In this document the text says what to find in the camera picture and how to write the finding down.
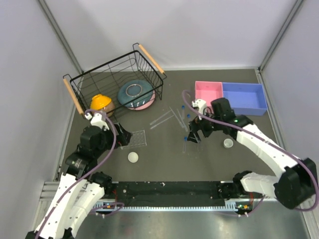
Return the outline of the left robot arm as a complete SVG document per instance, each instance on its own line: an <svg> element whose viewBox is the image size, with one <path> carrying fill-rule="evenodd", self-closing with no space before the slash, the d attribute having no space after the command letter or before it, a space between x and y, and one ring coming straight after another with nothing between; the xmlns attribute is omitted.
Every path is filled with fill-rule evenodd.
<svg viewBox="0 0 319 239"><path fill-rule="evenodd" d="M76 151L65 160L58 189L38 227L27 233L28 239L73 239L93 206L112 194L112 178L103 172L92 173L98 158L127 146L132 133L119 123L115 131L87 126L80 135Z"/></svg>

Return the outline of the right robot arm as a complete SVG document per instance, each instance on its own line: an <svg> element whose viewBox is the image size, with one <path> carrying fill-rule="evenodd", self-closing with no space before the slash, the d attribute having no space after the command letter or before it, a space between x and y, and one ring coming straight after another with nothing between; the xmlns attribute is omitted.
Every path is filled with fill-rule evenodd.
<svg viewBox="0 0 319 239"><path fill-rule="evenodd" d="M244 197L249 192L275 198L284 207L295 209L312 196L313 210L319 203L319 186L316 164L309 158L301 160L279 147L266 137L245 115L236 115L226 98L211 103L197 99L188 105L196 113L189 123L189 141L200 142L198 131L209 137L214 131L222 131L239 144L247 147L273 171L273 175L261 175L244 171L233 178L233 192Z"/></svg>

